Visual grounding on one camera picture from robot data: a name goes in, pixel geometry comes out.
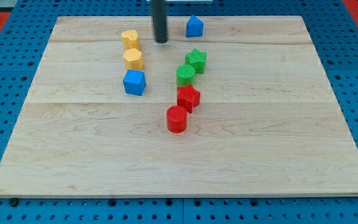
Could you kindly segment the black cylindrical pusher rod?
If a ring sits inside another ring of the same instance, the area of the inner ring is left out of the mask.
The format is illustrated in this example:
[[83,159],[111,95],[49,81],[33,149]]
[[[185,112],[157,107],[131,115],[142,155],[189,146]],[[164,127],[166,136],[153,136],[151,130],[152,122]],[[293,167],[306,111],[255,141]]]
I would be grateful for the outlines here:
[[168,41],[167,12],[165,0],[151,0],[151,13],[156,43]]

